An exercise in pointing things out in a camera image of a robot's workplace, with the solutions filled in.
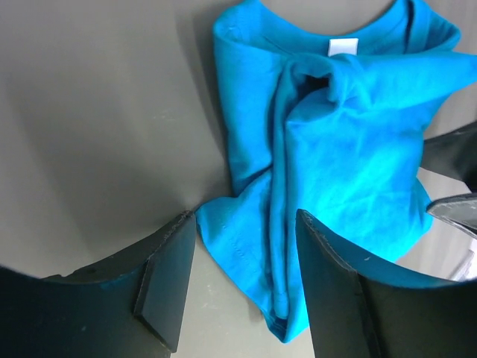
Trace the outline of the blue t shirt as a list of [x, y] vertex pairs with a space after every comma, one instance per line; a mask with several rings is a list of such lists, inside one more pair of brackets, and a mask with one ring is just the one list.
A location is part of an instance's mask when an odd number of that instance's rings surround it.
[[395, 1], [340, 37], [259, 1], [213, 27], [233, 195], [196, 213], [203, 243], [283, 343], [309, 325], [295, 215], [394, 262], [432, 226], [417, 179], [440, 106], [476, 82], [461, 33], [423, 1]]

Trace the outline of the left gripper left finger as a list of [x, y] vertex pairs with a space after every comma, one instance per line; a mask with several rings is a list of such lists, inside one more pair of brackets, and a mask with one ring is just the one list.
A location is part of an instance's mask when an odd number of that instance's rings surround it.
[[1, 268], [3, 357], [169, 357], [177, 351], [195, 250], [185, 211], [67, 276]]

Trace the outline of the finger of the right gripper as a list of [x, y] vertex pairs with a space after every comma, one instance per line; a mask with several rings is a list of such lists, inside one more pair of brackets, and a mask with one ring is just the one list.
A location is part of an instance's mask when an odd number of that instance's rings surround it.
[[476, 237], [476, 194], [467, 193], [433, 201], [426, 212], [471, 237]]
[[476, 192], [476, 145], [476, 125], [426, 139], [420, 167], [459, 180]]

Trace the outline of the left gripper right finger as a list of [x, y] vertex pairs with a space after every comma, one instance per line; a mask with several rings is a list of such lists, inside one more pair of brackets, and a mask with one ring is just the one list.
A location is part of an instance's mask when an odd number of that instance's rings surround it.
[[316, 357], [474, 357], [476, 282], [391, 263], [305, 210], [296, 237]]

